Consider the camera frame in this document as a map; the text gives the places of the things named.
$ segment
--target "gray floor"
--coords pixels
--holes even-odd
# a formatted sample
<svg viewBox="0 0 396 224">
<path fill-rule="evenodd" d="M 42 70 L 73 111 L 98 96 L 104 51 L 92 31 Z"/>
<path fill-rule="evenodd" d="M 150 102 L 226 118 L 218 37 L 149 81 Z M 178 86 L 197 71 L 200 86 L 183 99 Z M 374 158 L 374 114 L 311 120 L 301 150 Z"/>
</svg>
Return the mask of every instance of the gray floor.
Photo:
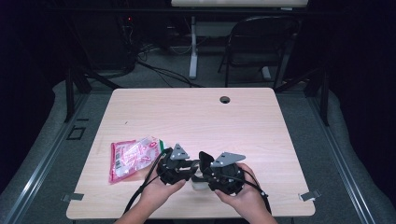
<svg viewBox="0 0 396 224">
<path fill-rule="evenodd" d="M 205 48 L 199 52 L 198 78 L 193 82 L 205 87 L 222 87 L 224 73 L 217 73 L 221 55 Z M 154 50 L 146 56 L 147 64 L 188 76 L 189 53 Z M 252 75 L 248 78 L 261 75 L 256 71 L 249 72 Z M 188 87 L 169 78 L 166 78 L 167 84 L 159 75 L 140 65 L 131 74 L 111 80 L 126 88 Z M 49 118 L 20 170 L 0 196 L 0 223 L 72 223 L 65 216 L 68 203 L 62 202 L 61 198 L 65 193 L 74 191 L 111 93 L 103 84 L 95 80 L 90 82 L 94 91 L 89 95 L 77 93 L 78 112 L 69 123 L 63 123 L 66 111 L 64 83 L 54 88 L 56 102 Z M 231 87 L 265 85 L 243 84 Z M 331 94 L 330 127 L 325 127 L 318 118 L 317 99 L 305 98 L 301 86 L 278 94 L 277 99 L 308 187 L 311 190 L 318 189 L 322 196 L 315 201 L 317 212 L 312 217 L 297 217 L 294 222 L 394 223 L 394 208 L 375 186 L 348 142 L 347 129 L 336 97 Z M 80 140 L 67 140 L 73 125 L 85 128 Z M 289 217 L 277 217 L 276 220 L 279 223 L 291 223 Z M 112 221 L 80 220 L 78 223 Z M 190 220 L 179 220 L 177 223 L 186 222 L 192 223 Z"/>
</svg>

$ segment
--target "chair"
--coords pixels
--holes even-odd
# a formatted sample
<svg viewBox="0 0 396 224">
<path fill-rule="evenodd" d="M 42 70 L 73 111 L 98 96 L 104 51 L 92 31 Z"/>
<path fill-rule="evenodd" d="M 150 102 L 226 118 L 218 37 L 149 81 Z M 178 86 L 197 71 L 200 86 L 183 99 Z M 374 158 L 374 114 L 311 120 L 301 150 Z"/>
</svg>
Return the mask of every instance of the chair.
<svg viewBox="0 0 396 224">
<path fill-rule="evenodd" d="M 230 66 L 258 67 L 259 71 L 264 66 L 276 66 L 275 80 L 271 80 L 275 88 L 286 43 L 298 33 L 299 27 L 299 22 L 289 16 L 250 17 L 238 22 L 229 35 L 218 70 L 219 73 L 226 64 L 225 87 L 229 84 Z"/>
</svg>

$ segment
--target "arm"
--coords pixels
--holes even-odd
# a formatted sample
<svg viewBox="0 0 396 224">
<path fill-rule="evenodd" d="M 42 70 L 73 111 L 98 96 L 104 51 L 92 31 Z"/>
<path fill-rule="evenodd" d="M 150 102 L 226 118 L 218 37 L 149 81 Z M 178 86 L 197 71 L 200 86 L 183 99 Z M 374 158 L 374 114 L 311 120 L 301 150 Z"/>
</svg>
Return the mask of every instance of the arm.
<svg viewBox="0 0 396 224">
<path fill-rule="evenodd" d="M 238 163 L 238 166 L 254 176 L 253 171 L 244 163 Z M 254 183 L 253 178 L 248 174 L 245 174 L 245 179 L 248 182 Z M 239 215 L 241 215 L 241 217 L 246 219 L 249 223 L 276 223 L 275 219 L 265 208 L 262 196 L 253 187 L 245 184 L 244 188 L 235 196 L 227 195 L 218 189 L 215 190 L 215 192 L 222 202 L 227 203 L 228 205 L 233 207 L 233 209 L 235 209 L 235 211 Z"/>
<path fill-rule="evenodd" d="M 155 178 L 156 174 L 156 172 L 153 172 L 150 180 Z M 165 185 L 160 178 L 155 178 L 144 188 L 139 201 L 127 213 L 120 217 L 120 219 L 116 221 L 116 224 L 144 223 L 155 210 L 168 200 L 169 196 L 180 190 L 185 183 L 185 180 L 180 180 L 174 185 Z"/>
</svg>

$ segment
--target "snack bag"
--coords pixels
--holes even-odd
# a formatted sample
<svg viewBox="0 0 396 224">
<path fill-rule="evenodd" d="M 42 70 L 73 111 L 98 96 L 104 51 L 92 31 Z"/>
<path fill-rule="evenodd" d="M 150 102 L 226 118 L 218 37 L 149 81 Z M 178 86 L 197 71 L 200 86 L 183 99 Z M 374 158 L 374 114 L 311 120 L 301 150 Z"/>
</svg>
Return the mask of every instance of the snack bag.
<svg viewBox="0 0 396 224">
<path fill-rule="evenodd" d="M 151 164 L 163 150 L 163 141 L 146 137 L 139 141 L 111 144 L 111 166 L 108 182 L 114 184 Z"/>
</svg>

